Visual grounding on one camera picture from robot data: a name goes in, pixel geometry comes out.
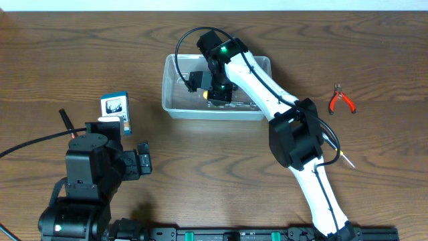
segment black antenna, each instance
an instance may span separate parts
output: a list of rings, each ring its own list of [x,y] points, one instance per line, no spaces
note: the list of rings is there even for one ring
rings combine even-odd
[[[64,110],[64,109],[62,108],[59,112],[60,112],[60,115],[61,115],[62,121],[64,121],[64,124],[66,125],[67,130],[68,130],[68,131],[73,130],[73,129],[74,129],[73,124],[72,124],[72,122],[71,122],[70,118],[68,118],[68,115],[67,115],[67,113],[66,113],[66,110]],[[70,133],[70,134],[71,134],[71,136],[72,136],[72,138],[73,138],[73,139],[74,139],[74,137],[77,137],[77,136],[78,136],[78,134],[77,134],[77,133]]]

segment wooden table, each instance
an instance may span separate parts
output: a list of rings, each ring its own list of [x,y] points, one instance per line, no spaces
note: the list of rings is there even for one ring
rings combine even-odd
[[[300,187],[268,147],[268,123],[173,120],[161,106],[165,58],[200,25],[240,37],[272,61],[274,80],[319,115],[354,161],[327,167],[341,208],[361,226],[428,239],[428,18],[423,12],[5,13],[0,23],[0,150],[100,116],[103,94],[127,90],[133,134],[148,139],[153,173],[111,203],[125,217],[181,227],[312,223]],[[197,54],[198,34],[182,53]],[[334,83],[356,104],[327,111]],[[0,221],[24,240],[54,183],[69,137],[0,160]],[[333,151],[323,146],[330,159]]]

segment red pliers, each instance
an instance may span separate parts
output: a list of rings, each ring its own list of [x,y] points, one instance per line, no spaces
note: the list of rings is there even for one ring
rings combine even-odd
[[[338,84],[337,86],[334,85],[334,94],[332,97],[332,100],[330,100],[330,103],[328,103],[328,112],[330,114],[334,114],[334,104],[336,103],[336,100],[338,97],[342,97],[343,100],[349,105],[350,111],[352,114],[356,113],[355,104],[349,99],[345,93],[343,93],[342,88]]]

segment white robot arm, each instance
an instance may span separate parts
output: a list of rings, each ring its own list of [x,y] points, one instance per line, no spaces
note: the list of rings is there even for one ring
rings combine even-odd
[[[295,102],[298,100],[295,96],[287,93],[281,87],[279,87],[257,64],[254,60],[253,54],[248,51],[245,54],[248,62],[253,66],[253,71],[257,72],[258,75],[263,78],[263,81],[268,84],[278,94],[282,95],[283,99],[288,102]],[[260,81],[249,71],[241,54],[237,54],[231,58],[230,63],[225,65],[225,72],[233,83],[237,84],[249,97],[257,104],[261,111],[265,114],[268,121],[275,118],[275,114],[286,112],[290,109],[288,105],[278,102],[278,99],[267,90]],[[326,198],[321,190],[320,184],[314,174],[315,164],[323,163],[323,158],[314,158],[304,166],[303,171],[298,171],[293,167],[289,167],[291,172],[298,180],[300,187],[308,201],[310,210],[312,212],[312,221],[315,227],[327,236],[329,234],[335,234],[337,232],[336,226],[332,214],[329,210]],[[336,198],[334,197],[332,188],[328,182],[324,167],[317,169],[322,185],[327,193],[328,199],[334,210],[338,228],[341,229],[345,226],[345,222],[348,218],[344,215],[340,209]]]
[[[223,42],[214,31],[203,34],[197,46],[210,72],[191,72],[189,80],[185,80],[177,62],[179,46],[187,35],[199,29],[219,31],[230,40]],[[213,104],[226,104],[231,102],[233,85],[237,85],[257,104],[270,122],[272,153],[297,178],[310,206],[313,223],[323,235],[339,231],[337,235],[341,237],[343,230],[352,228],[334,197],[322,165],[322,129],[311,100],[299,101],[278,86],[260,68],[245,44],[220,29],[192,29],[180,39],[175,53],[176,68],[189,92],[203,88],[208,90],[207,99]],[[290,125],[293,121],[298,121],[297,126]]]

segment clear plastic container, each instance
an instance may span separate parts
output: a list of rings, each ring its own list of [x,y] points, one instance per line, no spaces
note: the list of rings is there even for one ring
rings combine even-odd
[[[162,87],[162,107],[172,118],[237,121],[261,121],[264,118],[263,112],[240,88],[233,92],[232,103],[224,106],[214,106],[203,98],[205,90],[190,93],[176,71],[174,58],[174,54],[167,57]],[[269,58],[255,56],[254,59],[272,77]],[[179,66],[186,80],[189,72],[208,71],[207,61],[199,54],[179,54]]]

